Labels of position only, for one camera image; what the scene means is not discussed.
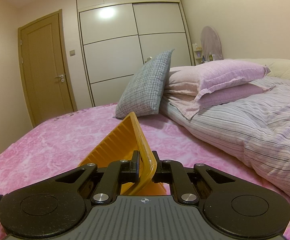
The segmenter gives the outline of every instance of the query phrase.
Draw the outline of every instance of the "wardrobe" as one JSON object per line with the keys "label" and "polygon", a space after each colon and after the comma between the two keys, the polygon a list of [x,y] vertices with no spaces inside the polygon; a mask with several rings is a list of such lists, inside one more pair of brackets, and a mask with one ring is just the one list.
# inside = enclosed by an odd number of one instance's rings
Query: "wardrobe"
{"label": "wardrobe", "polygon": [[94,106],[116,103],[132,76],[175,49],[171,67],[192,65],[180,0],[77,0],[87,82]]}

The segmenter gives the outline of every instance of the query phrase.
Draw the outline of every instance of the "ribbed orange plastic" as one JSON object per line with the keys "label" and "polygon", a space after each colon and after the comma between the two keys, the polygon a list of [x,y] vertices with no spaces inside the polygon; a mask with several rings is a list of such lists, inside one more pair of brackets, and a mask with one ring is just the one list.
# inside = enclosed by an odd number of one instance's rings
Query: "ribbed orange plastic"
{"label": "ribbed orange plastic", "polygon": [[141,154],[140,179],[122,185],[122,195],[166,195],[162,183],[152,182],[157,163],[134,112],[119,123],[79,164],[96,163],[107,167],[117,160],[131,160],[133,151]]}

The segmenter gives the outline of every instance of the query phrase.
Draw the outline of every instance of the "striped duvet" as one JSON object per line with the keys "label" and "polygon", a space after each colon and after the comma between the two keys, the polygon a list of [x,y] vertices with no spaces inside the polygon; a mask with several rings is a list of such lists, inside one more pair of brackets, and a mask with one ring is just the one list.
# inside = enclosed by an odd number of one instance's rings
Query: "striped duvet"
{"label": "striped duvet", "polygon": [[202,110],[190,121],[165,97],[160,112],[195,137],[235,156],[290,196],[290,81],[265,77],[251,83],[275,87]]}

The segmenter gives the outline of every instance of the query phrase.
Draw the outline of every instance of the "silver bolt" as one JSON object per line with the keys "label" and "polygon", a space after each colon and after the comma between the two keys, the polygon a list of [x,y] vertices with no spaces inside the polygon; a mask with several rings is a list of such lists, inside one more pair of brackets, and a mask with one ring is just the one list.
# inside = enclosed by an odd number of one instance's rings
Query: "silver bolt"
{"label": "silver bolt", "polygon": [[93,196],[93,199],[99,202],[104,202],[109,199],[109,196],[105,193],[98,193]]}
{"label": "silver bolt", "polygon": [[181,196],[181,199],[186,202],[191,202],[197,199],[197,197],[192,193],[186,193]]}

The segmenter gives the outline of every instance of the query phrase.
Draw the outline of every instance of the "plastic bin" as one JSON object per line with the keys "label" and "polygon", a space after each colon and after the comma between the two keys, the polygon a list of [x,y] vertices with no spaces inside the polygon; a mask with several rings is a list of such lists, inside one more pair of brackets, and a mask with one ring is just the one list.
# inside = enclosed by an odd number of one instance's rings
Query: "plastic bin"
{"label": "plastic bin", "polygon": [[79,164],[96,163],[107,167],[117,160],[131,160],[133,151],[140,152],[140,179],[122,185],[122,195],[166,195],[162,183],[152,182],[157,163],[134,112],[122,120]]}

